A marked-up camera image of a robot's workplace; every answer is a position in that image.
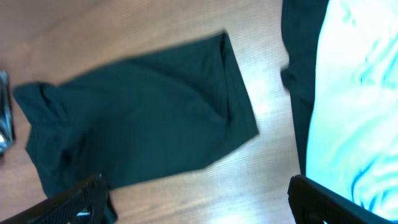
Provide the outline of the black t-shirt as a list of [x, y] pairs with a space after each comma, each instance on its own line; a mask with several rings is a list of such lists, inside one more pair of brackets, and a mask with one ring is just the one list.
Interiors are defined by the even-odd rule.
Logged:
[[259, 132], [225, 32], [13, 96], [48, 197], [96, 174], [112, 190], [203, 169]]

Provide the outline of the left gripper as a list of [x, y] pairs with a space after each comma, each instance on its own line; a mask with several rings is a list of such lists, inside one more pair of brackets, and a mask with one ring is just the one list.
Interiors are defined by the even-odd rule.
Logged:
[[1, 155], [14, 144], [14, 126], [9, 92], [9, 77], [1, 70]]

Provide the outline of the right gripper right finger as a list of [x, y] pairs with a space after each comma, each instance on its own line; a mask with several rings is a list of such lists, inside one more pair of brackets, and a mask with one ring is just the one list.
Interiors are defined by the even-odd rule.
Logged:
[[302, 175], [290, 179], [287, 193], [297, 224], [392, 224]]

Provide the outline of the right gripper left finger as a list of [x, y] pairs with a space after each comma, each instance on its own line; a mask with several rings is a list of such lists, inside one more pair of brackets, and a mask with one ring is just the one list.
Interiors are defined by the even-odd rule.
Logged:
[[102, 223], [107, 200], [107, 182], [102, 175], [96, 175], [1, 224]]

